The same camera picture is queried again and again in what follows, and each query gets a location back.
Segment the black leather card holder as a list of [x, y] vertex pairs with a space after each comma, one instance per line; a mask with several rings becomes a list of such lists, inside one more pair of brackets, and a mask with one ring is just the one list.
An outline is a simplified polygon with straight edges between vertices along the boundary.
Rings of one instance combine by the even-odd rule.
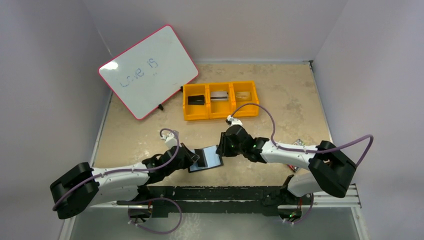
[[207, 166], [206, 167], [198, 167], [197, 162], [195, 162], [193, 165], [191, 165], [188, 168], [188, 172], [194, 173], [194, 172], [209, 170], [209, 169], [213, 169], [213, 168], [223, 166], [224, 162], [222, 160], [222, 157], [219, 156], [218, 154], [216, 154], [217, 146], [218, 145], [212, 145], [212, 146], [208, 146], [208, 147], [204, 147], [204, 148], [198, 148], [198, 149], [204, 150], [204, 153], [205, 153], [205, 156], [206, 156], [206, 161], [207, 161]]

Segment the yellow three-compartment tray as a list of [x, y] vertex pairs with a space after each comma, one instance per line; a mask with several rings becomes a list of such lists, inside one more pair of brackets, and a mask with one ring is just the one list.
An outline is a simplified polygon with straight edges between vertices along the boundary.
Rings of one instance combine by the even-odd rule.
[[182, 93], [185, 121], [225, 119], [242, 105], [260, 103], [254, 81], [186, 84]]

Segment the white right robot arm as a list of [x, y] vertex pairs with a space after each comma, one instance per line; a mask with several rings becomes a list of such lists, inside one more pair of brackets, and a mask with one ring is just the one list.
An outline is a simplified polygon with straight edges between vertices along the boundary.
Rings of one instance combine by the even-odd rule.
[[288, 204], [315, 192], [344, 198], [357, 165], [334, 144], [323, 140], [319, 145], [273, 144], [269, 138], [253, 138], [241, 125], [233, 125], [220, 134], [216, 153], [221, 157], [244, 156], [254, 163], [278, 163], [308, 170], [290, 177], [280, 196]]

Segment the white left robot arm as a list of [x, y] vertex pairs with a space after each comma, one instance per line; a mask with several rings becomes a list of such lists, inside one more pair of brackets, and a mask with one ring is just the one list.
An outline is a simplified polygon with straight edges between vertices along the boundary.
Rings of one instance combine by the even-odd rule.
[[97, 168], [88, 162], [79, 163], [50, 185], [52, 210], [64, 220], [87, 207], [112, 201], [132, 200], [142, 205], [149, 199], [149, 191], [143, 186], [161, 182], [202, 158], [200, 150], [190, 150], [180, 144], [128, 166]]

